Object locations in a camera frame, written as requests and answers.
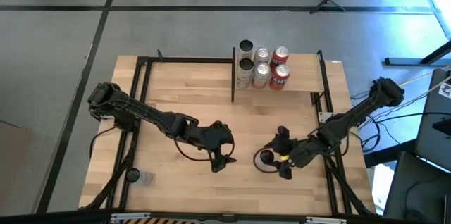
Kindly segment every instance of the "can lid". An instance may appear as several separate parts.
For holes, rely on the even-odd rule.
[[[269,57],[269,50],[267,48],[265,48],[265,47],[259,48],[259,49],[257,49],[257,55],[260,58]]]
[[[127,170],[127,173],[125,174],[125,179],[129,183],[134,183],[138,181],[140,178],[140,171],[137,168],[131,168]]]
[[[276,67],[277,75],[286,77],[290,75],[290,68],[287,65],[278,65]]]
[[[251,41],[249,41],[249,40],[242,40],[240,42],[240,49],[242,51],[251,51],[252,48],[254,48],[254,45],[252,44]]]
[[[285,58],[288,56],[288,49],[285,48],[284,46],[277,47],[276,54],[277,54],[277,56],[279,56],[281,58]]]
[[[262,74],[262,75],[269,74],[269,71],[270,71],[270,68],[269,68],[268,64],[267,63],[263,63],[263,62],[259,63],[257,65],[256,69],[257,69],[257,72],[259,74]]]
[[[254,67],[254,62],[248,58],[240,60],[240,68],[243,70],[251,70]]]

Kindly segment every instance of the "white can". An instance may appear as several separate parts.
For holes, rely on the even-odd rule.
[[[260,63],[268,63],[271,58],[271,54],[269,53],[268,48],[261,47],[255,50],[254,54],[254,64],[258,65]]]
[[[262,89],[268,82],[271,75],[271,68],[267,63],[261,62],[254,69],[254,77],[252,77],[252,87]]]
[[[252,48],[254,48],[254,45],[251,41],[242,40],[238,48],[238,61],[244,58],[252,59]]]
[[[238,62],[237,87],[244,89],[249,85],[252,77],[254,62],[250,58],[244,58]]]
[[[125,180],[133,185],[149,185],[153,179],[154,176],[151,173],[137,168],[131,168],[125,174]]]

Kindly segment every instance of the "red soda can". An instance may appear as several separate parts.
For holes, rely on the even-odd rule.
[[[287,82],[290,76],[290,69],[286,65],[279,65],[274,70],[271,76],[271,81],[269,82],[269,87],[272,90],[282,90],[283,86]]]
[[[270,64],[271,72],[274,73],[274,70],[278,65],[285,65],[287,59],[288,59],[288,49],[283,46],[277,47],[273,51],[273,58],[271,59]]]

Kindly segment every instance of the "gray floor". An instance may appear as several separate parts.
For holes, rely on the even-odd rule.
[[[428,6],[427,0],[336,0],[343,6]],[[319,0],[113,0],[118,6],[257,5],[313,6]],[[105,0],[0,0],[0,5],[103,5]],[[100,12],[0,11],[0,119],[33,130],[24,171],[11,203],[1,215],[28,213],[39,194],[55,142],[89,53]],[[432,68],[388,68],[387,56],[420,58],[446,42],[434,15],[394,13],[293,12],[110,12],[78,112],[74,131],[49,207],[76,209],[88,166],[89,141],[98,122],[85,100],[93,87],[111,79],[117,55],[230,57],[242,39],[269,47],[285,45],[299,53],[322,49],[326,59],[342,60],[352,94],[377,77],[401,83]],[[428,88],[429,78],[405,87],[407,99]],[[400,113],[422,111],[424,101]],[[386,123],[394,137],[416,136],[419,119]],[[362,130],[362,137],[374,129]],[[396,144],[385,132],[378,148]]]

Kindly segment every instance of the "wooden table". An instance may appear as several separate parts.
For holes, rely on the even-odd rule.
[[[317,55],[297,56],[303,56],[309,65],[309,70],[304,72],[303,84],[309,86],[306,91],[322,92]],[[136,60],[136,56],[119,56],[116,62],[111,81],[119,84],[124,92],[130,89]],[[320,156],[305,168],[294,168],[292,180],[260,173],[252,164],[255,151],[273,139],[279,125],[290,130],[291,138],[305,138],[317,127],[316,110],[311,105],[310,94],[240,90],[236,91],[235,103],[232,104],[231,66],[224,63],[152,63],[146,104],[162,111],[198,118],[199,126],[210,125],[215,120],[228,124],[236,142],[232,157],[237,159],[237,163],[228,164],[219,173],[212,173],[209,162],[193,162],[182,157],[171,139],[161,134],[156,126],[142,122],[134,167],[155,174],[155,179],[150,186],[130,186],[127,209],[330,215],[324,164]],[[345,112],[352,106],[341,61],[326,61],[326,68],[334,111]],[[136,97],[140,95],[141,84],[142,79]],[[112,125],[113,120],[102,121],[99,131]],[[119,130],[112,130],[97,138],[80,206],[90,203],[110,178],[119,136]],[[193,158],[206,158],[205,151],[197,151],[185,144],[180,146]],[[229,149],[230,146],[225,145],[223,152]],[[360,142],[352,135],[343,162],[350,186],[366,207],[374,211]],[[116,189],[114,206],[118,205],[121,187],[122,180]],[[335,190],[340,212],[343,212],[337,182]]]

